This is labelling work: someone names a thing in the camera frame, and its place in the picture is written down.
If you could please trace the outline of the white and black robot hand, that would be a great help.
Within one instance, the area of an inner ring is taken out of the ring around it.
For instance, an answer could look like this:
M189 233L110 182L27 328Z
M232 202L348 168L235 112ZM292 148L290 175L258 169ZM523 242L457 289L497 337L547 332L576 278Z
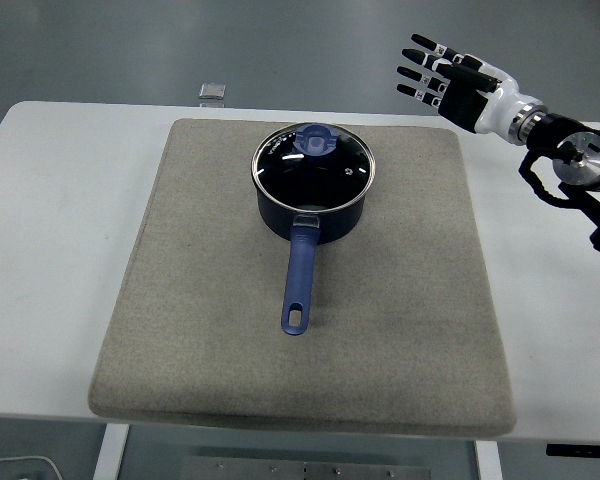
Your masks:
M539 99L523 94L508 73L483 59L412 34L414 48L402 50L411 66L399 66L406 78L397 91L437 111L474 134L496 134L524 145L533 126L548 114Z

